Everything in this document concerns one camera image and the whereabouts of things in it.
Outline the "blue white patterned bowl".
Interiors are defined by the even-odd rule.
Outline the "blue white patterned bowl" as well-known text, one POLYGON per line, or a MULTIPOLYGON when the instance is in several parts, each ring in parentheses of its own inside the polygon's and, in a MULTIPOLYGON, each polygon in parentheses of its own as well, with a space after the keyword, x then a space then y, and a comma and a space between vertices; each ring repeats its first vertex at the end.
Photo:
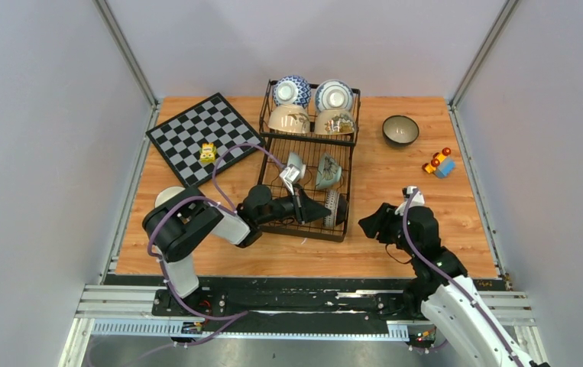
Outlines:
POLYGON ((346 195, 336 190, 328 190, 326 193, 325 207, 330 210, 330 214, 323 219, 324 228, 334 229, 345 221, 348 212, 346 195))

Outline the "black wire dish rack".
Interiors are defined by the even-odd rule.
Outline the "black wire dish rack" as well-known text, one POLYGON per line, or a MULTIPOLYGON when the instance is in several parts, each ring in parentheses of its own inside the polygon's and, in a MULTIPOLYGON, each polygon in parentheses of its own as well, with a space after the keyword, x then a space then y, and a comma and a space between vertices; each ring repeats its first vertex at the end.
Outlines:
POLYGON ((326 205, 329 191, 334 190, 339 194, 339 201, 346 208, 342 209, 337 215, 336 221, 338 223, 332 228, 325 227, 323 219, 304 224, 299 224, 292 219, 285 219, 264 224, 262 230, 280 235, 343 242, 348 231, 351 203, 351 168, 355 146, 358 142, 361 91, 357 88, 353 89, 354 102, 351 114, 355 120, 354 132, 346 135, 318 135, 315 132, 292 134, 279 132, 267 126, 270 114, 275 108, 274 86, 276 83, 276 80, 267 82, 267 89, 259 116, 259 133, 264 138, 265 148, 284 164, 287 162, 290 152, 298 154, 307 166, 304 178, 298 181, 307 196, 322 205, 326 205), (316 179, 319 176, 319 163, 323 154, 328 154, 334 158, 336 164, 342 168, 342 173, 331 187, 317 189, 316 179))

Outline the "dark blue glazed bowl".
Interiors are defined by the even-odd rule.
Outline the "dark blue glazed bowl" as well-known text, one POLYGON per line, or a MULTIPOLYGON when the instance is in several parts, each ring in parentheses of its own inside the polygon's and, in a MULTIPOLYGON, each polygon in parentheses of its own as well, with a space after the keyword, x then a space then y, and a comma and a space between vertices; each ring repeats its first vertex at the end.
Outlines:
POLYGON ((408 116, 392 115, 384 120, 382 134, 387 145, 405 148, 419 137, 419 126, 408 116))

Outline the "teal white striped bowl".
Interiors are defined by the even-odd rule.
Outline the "teal white striped bowl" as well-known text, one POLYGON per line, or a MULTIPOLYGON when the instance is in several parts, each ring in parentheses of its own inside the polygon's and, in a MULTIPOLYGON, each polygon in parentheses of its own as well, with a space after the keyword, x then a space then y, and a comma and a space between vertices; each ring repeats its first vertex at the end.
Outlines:
POLYGON ((184 192, 183 187, 168 187, 162 190, 156 197, 154 201, 154 208, 166 208, 171 209, 173 206, 178 204, 181 200, 181 194, 184 192))

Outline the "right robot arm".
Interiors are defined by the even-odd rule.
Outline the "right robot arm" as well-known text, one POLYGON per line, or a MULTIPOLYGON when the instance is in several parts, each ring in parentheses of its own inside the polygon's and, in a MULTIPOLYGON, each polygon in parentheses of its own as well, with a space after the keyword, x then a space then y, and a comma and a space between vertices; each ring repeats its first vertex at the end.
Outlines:
POLYGON ((399 212, 383 203, 358 222, 369 239, 395 245, 410 257, 416 277, 403 292, 403 308, 426 318, 468 366, 535 366, 483 301, 457 256, 439 236, 439 223, 426 206, 399 212))

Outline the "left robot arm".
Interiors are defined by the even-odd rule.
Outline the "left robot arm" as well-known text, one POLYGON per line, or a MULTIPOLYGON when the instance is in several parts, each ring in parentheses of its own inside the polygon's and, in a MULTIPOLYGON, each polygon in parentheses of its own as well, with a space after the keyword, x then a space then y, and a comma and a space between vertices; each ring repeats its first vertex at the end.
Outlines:
POLYGON ((173 189, 174 194, 144 217, 142 226, 150 246, 156 247, 154 255, 164 265, 169 289, 174 291, 172 306, 184 316, 195 314, 201 306, 192 253, 207 236, 247 248, 261 237, 263 224, 287 219, 304 224, 333 214, 332 209, 311 199, 298 184, 279 198, 274 198, 265 185, 252 187, 234 212, 195 187, 173 189))

